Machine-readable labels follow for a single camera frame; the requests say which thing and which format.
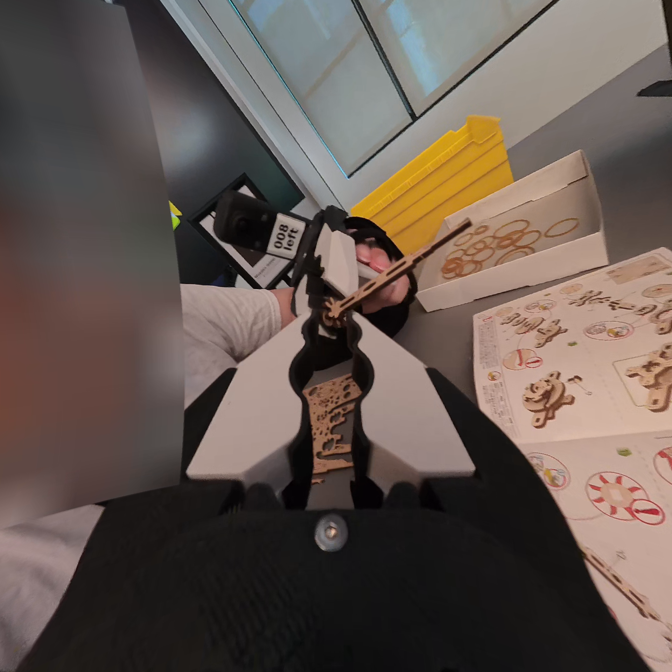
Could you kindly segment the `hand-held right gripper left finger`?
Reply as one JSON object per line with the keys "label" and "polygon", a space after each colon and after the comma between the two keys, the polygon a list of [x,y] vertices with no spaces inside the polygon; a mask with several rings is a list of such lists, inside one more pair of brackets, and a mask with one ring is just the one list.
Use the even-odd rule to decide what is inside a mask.
{"label": "hand-held right gripper left finger", "polygon": [[303,388],[320,323],[320,313],[299,316],[237,366],[186,469],[190,480],[265,484],[286,508],[306,508],[313,440]]}

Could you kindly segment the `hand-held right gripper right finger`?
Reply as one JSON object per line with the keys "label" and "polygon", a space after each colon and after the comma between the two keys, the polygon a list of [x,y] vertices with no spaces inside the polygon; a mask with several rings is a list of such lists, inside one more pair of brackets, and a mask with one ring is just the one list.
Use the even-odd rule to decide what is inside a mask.
{"label": "hand-held right gripper right finger", "polygon": [[359,313],[348,317],[353,416],[350,482],[356,509],[382,506],[392,488],[470,478],[476,467],[427,367]]}

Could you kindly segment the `wooden gear wheel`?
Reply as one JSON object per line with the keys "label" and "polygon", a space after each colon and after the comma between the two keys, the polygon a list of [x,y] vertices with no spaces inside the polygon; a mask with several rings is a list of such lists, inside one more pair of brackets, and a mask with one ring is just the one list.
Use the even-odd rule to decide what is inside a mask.
{"label": "wooden gear wheel", "polygon": [[323,301],[321,320],[323,325],[332,330],[343,329],[347,324],[348,299],[325,298]]}

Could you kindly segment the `long slotted wooden strip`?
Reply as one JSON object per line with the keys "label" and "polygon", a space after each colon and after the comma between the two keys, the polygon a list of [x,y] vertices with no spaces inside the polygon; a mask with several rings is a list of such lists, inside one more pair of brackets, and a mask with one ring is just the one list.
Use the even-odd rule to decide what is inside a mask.
{"label": "long slotted wooden strip", "polygon": [[366,298],[375,294],[378,290],[386,287],[399,277],[408,275],[420,262],[432,256],[434,252],[446,245],[449,241],[452,241],[469,230],[472,226],[472,221],[469,218],[465,218],[449,232],[438,237],[431,245],[424,246],[418,251],[408,254],[399,261],[396,261],[396,263],[390,266],[387,270],[376,275],[356,292],[350,294],[347,298],[344,298],[349,298],[348,307],[346,308],[347,312],[360,306]]}

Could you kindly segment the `laser-cut wooden parts sheet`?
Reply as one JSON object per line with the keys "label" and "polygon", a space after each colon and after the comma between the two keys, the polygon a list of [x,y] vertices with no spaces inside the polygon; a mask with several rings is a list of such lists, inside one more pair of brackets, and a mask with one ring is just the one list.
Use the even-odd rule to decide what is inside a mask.
{"label": "laser-cut wooden parts sheet", "polygon": [[312,485],[325,482],[325,475],[351,468],[351,444],[341,433],[352,419],[361,389],[351,374],[332,378],[304,390],[310,412],[313,438]]}

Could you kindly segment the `person's left hand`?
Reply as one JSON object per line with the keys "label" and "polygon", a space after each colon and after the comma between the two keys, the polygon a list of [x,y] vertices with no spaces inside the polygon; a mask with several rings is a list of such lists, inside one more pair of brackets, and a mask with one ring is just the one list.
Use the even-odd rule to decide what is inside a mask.
{"label": "person's left hand", "polygon": [[[359,271],[362,271],[364,266],[366,266],[376,274],[387,270],[397,261],[382,247],[382,243],[379,240],[371,237],[356,243],[356,256]],[[411,282],[408,275],[399,277],[366,298],[361,305],[362,312],[364,314],[373,314],[383,308],[402,304],[407,298],[410,287]]]}

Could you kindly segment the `pile of rubber bands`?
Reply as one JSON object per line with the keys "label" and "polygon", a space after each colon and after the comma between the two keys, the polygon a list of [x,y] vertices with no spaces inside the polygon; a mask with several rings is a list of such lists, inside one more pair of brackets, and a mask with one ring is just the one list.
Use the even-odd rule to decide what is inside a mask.
{"label": "pile of rubber bands", "polygon": [[576,217],[548,226],[527,219],[511,220],[499,226],[479,224],[474,231],[461,234],[449,244],[441,277],[445,280],[466,278],[524,259],[557,243],[568,242],[580,227],[581,221]]}

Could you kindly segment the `yellow plastic bin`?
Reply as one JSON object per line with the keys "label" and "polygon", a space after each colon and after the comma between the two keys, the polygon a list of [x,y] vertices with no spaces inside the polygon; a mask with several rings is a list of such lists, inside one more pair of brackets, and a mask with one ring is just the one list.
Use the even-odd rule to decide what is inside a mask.
{"label": "yellow plastic bin", "polygon": [[432,242],[444,219],[514,182],[500,119],[469,115],[351,209],[404,253]]}

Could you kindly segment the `large glass window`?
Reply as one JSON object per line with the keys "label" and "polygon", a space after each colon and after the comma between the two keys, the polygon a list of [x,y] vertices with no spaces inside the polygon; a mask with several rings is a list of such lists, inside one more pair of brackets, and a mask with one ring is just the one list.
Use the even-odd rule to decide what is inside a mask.
{"label": "large glass window", "polygon": [[414,132],[412,157],[470,116],[468,85],[558,1],[157,1],[262,122],[348,180]]}

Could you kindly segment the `white cardboard tray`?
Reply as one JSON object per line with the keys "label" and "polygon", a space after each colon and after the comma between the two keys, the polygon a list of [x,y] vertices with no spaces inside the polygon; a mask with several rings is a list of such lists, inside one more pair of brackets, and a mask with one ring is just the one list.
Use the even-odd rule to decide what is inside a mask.
{"label": "white cardboard tray", "polygon": [[524,259],[466,278],[445,280],[441,277],[441,266],[449,244],[456,237],[424,261],[417,280],[417,300],[427,312],[432,312],[606,265],[608,252],[601,201],[583,150],[577,150],[450,215],[445,218],[436,238],[465,218],[472,221],[472,227],[464,233],[474,231],[479,224],[499,226],[512,220],[527,219],[545,227],[570,217],[579,218],[581,227],[568,242],[557,243]]}

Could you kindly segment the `illustrated instruction booklet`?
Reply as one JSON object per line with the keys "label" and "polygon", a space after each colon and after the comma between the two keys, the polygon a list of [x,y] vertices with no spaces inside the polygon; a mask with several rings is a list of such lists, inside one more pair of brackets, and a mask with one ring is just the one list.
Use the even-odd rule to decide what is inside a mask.
{"label": "illustrated instruction booklet", "polygon": [[473,316],[480,409],[546,485],[611,615],[671,670],[671,251]]}

